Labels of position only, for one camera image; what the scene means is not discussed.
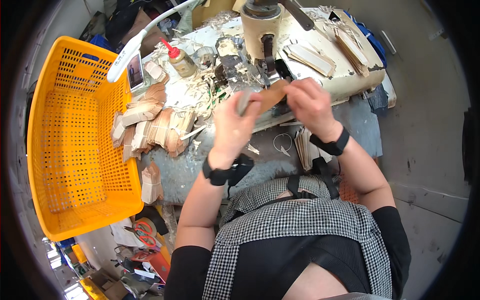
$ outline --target blue cloth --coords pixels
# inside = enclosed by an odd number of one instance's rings
[[[346,11],[344,11],[347,16],[352,19],[353,23],[358,26],[360,31],[362,31],[363,35],[367,37],[367,40],[370,42],[372,45],[373,49],[375,49],[375,52],[377,52],[378,57],[380,57],[380,60],[384,64],[384,67],[387,67],[387,59],[385,57],[385,49],[382,47],[382,44],[373,36],[373,33],[368,29],[364,23],[357,22],[355,18],[351,17],[350,14]]]

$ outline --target person's right hand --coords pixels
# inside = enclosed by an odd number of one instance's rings
[[[284,87],[295,117],[322,142],[336,142],[343,126],[332,113],[330,94],[311,77],[294,80]]]

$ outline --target machine handle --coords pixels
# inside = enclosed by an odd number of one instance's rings
[[[305,31],[309,31],[313,28],[313,21],[296,5],[296,3],[291,0],[279,0],[278,3],[282,4],[285,9],[292,14]]]

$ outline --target person's right arm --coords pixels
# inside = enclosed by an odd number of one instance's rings
[[[330,94],[312,78],[295,80],[284,87],[287,103],[295,117],[322,142],[336,142],[343,126],[335,120]],[[353,189],[359,203],[370,212],[384,206],[395,207],[392,190],[374,160],[352,138],[348,139],[343,154],[338,156],[342,171]]]

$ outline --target yellow plastic basket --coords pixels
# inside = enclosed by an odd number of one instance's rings
[[[136,161],[123,163],[123,147],[114,149],[109,134],[115,111],[125,111],[131,100],[126,72],[107,82],[115,58],[61,36],[40,73],[27,162],[36,214],[50,240],[107,226],[143,208]]]

